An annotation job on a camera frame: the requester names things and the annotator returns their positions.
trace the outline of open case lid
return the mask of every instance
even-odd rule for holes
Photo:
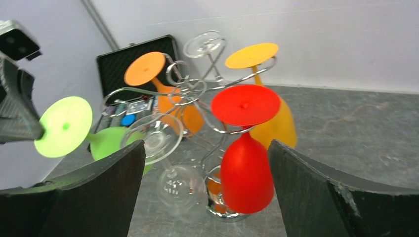
[[[176,41],[171,35],[152,39],[147,42],[139,43],[127,48],[98,56],[96,58],[96,63],[99,70],[103,96],[106,96],[118,88],[127,87],[128,85],[124,82],[124,75],[127,68],[138,57],[153,51],[166,53],[173,59],[173,61],[178,60]],[[166,61],[165,66],[157,75],[157,78],[164,85],[170,86],[166,79],[166,69],[168,66],[169,62]],[[150,91],[157,91],[151,82],[134,87]],[[108,100],[108,103],[112,104],[112,102],[116,99],[131,101],[139,98],[142,95],[144,94],[132,91],[123,91],[116,94],[115,96],[112,96]]]

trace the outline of gray floor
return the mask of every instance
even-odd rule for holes
[[[298,151],[365,179],[419,189],[419,95],[271,88],[293,112]],[[206,95],[203,101],[209,102],[212,96]],[[209,130],[202,133],[214,138]],[[92,162],[85,148],[86,144],[65,157],[50,177]],[[175,164],[197,165],[203,153],[182,142],[169,158]],[[159,210],[155,198],[155,181],[161,172],[157,164],[143,177],[128,236],[287,236],[276,198],[262,212],[237,223],[221,223],[209,216],[194,225],[172,220]]]

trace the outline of blue object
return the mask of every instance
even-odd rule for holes
[[[124,127],[131,126],[131,124],[133,124],[134,121],[135,121],[135,115],[127,115],[122,119],[121,125]]]

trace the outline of pipe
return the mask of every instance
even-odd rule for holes
[[[90,17],[96,24],[96,27],[99,29],[99,31],[105,38],[106,42],[111,47],[112,51],[116,51],[120,49],[112,33],[109,31],[105,22],[103,21],[103,19],[100,17],[99,13],[97,12],[97,9],[94,6],[94,4],[90,0],[82,0],[82,3],[84,7],[86,8],[87,12],[89,13]]]

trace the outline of yellow wine glass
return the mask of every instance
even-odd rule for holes
[[[252,72],[256,73],[257,66],[275,57],[278,50],[278,45],[274,43],[255,44],[233,53],[225,61],[225,66],[230,69],[251,68]],[[259,75],[254,77],[254,81],[256,85],[264,86]],[[268,122],[259,124],[250,131],[251,137],[260,142],[266,150],[274,139],[292,148],[297,145],[293,115],[287,103],[280,96],[279,99],[281,105],[278,113]]]

